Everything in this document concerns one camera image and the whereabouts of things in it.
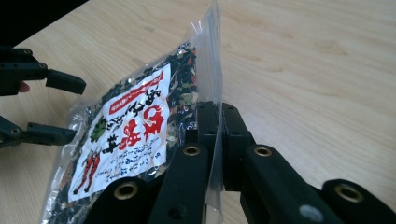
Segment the wood grain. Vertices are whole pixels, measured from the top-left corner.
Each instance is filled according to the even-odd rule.
[[[97,100],[174,49],[210,1],[90,1],[19,44],[50,68],[84,78]],[[219,0],[223,101],[258,143],[278,149],[320,188],[344,178],[396,210],[396,2]],[[29,82],[0,99],[1,115],[64,126],[77,96]],[[41,216],[56,147],[0,150],[0,223]],[[246,223],[237,193],[224,223]]]

